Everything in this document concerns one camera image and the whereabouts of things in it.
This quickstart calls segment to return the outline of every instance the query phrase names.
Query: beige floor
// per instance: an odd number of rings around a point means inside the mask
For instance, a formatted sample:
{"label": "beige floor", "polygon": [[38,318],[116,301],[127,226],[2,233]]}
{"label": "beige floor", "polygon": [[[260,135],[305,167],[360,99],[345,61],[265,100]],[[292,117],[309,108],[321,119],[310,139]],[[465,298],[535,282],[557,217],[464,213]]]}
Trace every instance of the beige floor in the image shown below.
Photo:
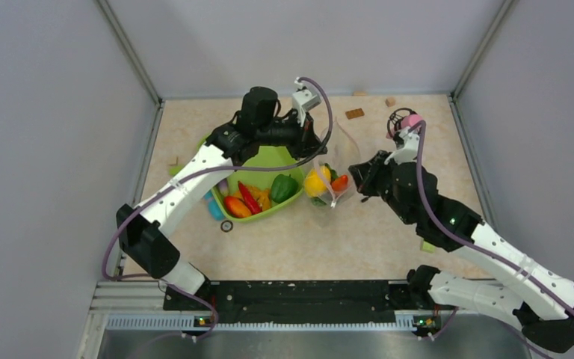
{"label": "beige floor", "polygon": [[[445,95],[396,96],[397,107],[411,107],[428,122],[425,167],[439,178],[441,194],[480,212],[472,178]],[[384,96],[331,98],[341,126],[357,141],[362,160],[379,149],[393,150],[385,139],[391,109]],[[282,99],[283,113],[290,107]],[[167,162],[178,156],[189,161],[197,142],[217,125],[227,122],[241,99],[167,101],[144,194],[150,196],[169,180]],[[344,112],[363,108],[364,117],[347,120]],[[324,106],[312,111],[316,132],[326,127]],[[206,205],[197,203],[177,227],[171,242],[212,280],[329,280],[399,279],[421,264],[465,277],[488,277],[482,270],[440,249],[419,250],[414,226],[403,225],[381,200],[360,203],[354,195],[321,225],[306,196],[269,218],[235,223],[223,233]],[[132,260],[125,274],[142,273]]]}

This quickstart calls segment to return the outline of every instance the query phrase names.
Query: wooden toy piece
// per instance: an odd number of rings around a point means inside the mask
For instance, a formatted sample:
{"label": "wooden toy piece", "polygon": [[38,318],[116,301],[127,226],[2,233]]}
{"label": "wooden toy piece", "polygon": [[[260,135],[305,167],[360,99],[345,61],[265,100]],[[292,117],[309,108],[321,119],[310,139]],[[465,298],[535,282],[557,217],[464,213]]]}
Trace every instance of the wooden toy piece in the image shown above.
{"label": "wooden toy piece", "polygon": [[169,165],[169,166],[177,166],[178,164],[179,164],[179,156],[171,157],[171,158],[168,160],[168,165]]}
{"label": "wooden toy piece", "polygon": [[389,97],[386,99],[386,106],[392,107],[394,105],[395,105],[395,98],[394,97]]}
{"label": "wooden toy piece", "polygon": [[436,247],[424,240],[422,240],[422,245],[419,248],[420,251],[424,251],[424,252],[428,252],[428,253],[434,253],[434,250],[436,249]]}
{"label": "wooden toy piece", "polygon": [[364,110],[361,108],[356,108],[354,110],[346,111],[347,119],[352,120],[354,118],[358,118],[364,116]]}

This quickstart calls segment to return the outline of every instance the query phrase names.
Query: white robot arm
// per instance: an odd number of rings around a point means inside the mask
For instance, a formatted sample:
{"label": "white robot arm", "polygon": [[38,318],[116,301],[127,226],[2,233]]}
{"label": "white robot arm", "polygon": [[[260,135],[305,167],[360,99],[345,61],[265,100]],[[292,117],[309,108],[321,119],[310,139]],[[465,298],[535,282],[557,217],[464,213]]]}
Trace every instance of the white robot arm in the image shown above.
{"label": "white robot arm", "polygon": [[[278,116],[280,101],[276,92],[261,87],[250,89],[232,120],[216,128],[174,178],[138,204],[137,207],[145,208],[120,234],[120,248],[149,275],[188,293],[197,293],[206,277],[184,260],[167,239],[188,210],[228,177],[234,166],[242,166],[254,157],[262,145],[285,146],[295,159],[326,151],[324,142],[313,132],[313,119],[309,116],[309,111],[321,103],[320,97],[298,80],[296,85],[297,91],[291,96],[292,109],[282,117]],[[118,226],[135,210],[128,204],[118,209]]]}
{"label": "white robot arm", "polygon": [[[409,114],[398,114],[403,111]],[[409,108],[393,112],[389,137],[397,149],[391,153],[380,151],[370,161],[349,167],[358,192],[382,197],[405,224],[416,224],[418,236],[476,264],[502,285],[487,285],[419,266],[408,274],[411,298],[426,309],[441,304],[474,310],[511,325],[545,349],[565,352],[574,345],[574,317],[530,279],[541,282],[573,309],[574,281],[551,272],[510,245],[467,206],[441,196],[436,190],[436,177],[421,168],[426,198],[440,224],[464,241],[516,263],[520,270],[452,240],[437,228],[419,196],[416,159],[421,128],[416,124],[421,120]]]}

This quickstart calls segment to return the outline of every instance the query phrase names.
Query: green bell pepper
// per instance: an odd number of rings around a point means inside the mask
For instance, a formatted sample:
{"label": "green bell pepper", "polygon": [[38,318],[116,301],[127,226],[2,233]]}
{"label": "green bell pepper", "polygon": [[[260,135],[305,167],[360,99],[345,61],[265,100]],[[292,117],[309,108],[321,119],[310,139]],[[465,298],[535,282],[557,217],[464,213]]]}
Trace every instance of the green bell pepper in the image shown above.
{"label": "green bell pepper", "polygon": [[327,168],[329,168],[329,172],[331,172],[331,182],[335,181],[338,178],[336,170],[332,169],[328,163],[325,163],[324,165],[327,166]]}
{"label": "green bell pepper", "polygon": [[318,206],[318,207],[322,207],[322,206],[326,206],[327,203],[324,202],[320,197],[311,197],[311,203],[314,206]]}
{"label": "green bell pepper", "polygon": [[279,174],[271,183],[269,197],[276,203],[282,203],[298,192],[298,182],[290,176]]}

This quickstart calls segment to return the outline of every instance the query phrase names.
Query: gray wall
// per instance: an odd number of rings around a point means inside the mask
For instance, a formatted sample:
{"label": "gray wall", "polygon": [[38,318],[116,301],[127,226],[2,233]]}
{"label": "gray wall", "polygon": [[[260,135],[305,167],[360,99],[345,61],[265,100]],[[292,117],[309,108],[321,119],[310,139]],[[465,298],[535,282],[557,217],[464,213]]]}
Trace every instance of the gray wall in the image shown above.
{"label": "gray wall", "polygon": [[0,358],[72,358],[154,105],[93,1],[0,1]]}
{"label": "gray wall", "polygon": [[502,0],[111,0],[163,97],[449,92]]}
{"label": "gray wall", "polygon": [[500,231],[574,279],[574,1],[521,1],[460,105]]}

